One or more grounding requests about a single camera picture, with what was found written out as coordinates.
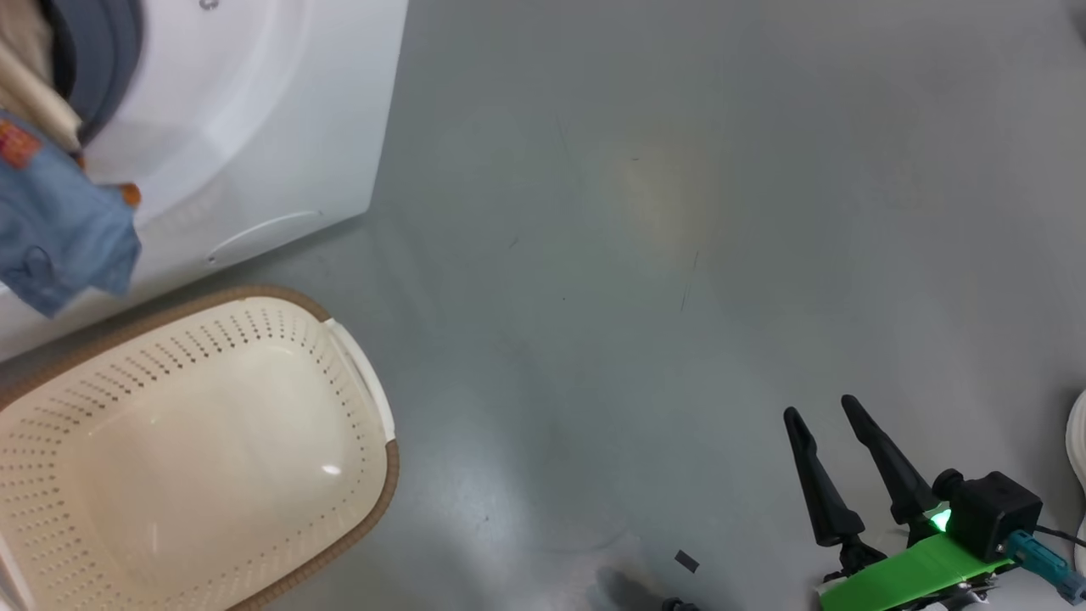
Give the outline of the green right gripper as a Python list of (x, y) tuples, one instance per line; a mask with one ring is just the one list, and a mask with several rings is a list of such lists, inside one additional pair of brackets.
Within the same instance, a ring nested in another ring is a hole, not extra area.
[[(866, 446), (876, 464), (891, 499), (896, 524), (926, 522), (940, 500), (911, 460), (904, 455), (874, 418), (853, 395), (842, 395), (842, 409), (853, 425), (854, 436)], [(817, 440), (795, 406), (783, 413), (804, 502), (815, 540), (822, 547), (858, 540), (866, 525), (847, 507), (818, 457)], [(982, 561), (958, 542), (937, 534), (887, 559), (866, 567), (846, 580), (835, 581), (820, 591), (822, 610), (891, 610), (901, 608), (963, 581), (975, 580), (1010, 564), (1007, 558)]]

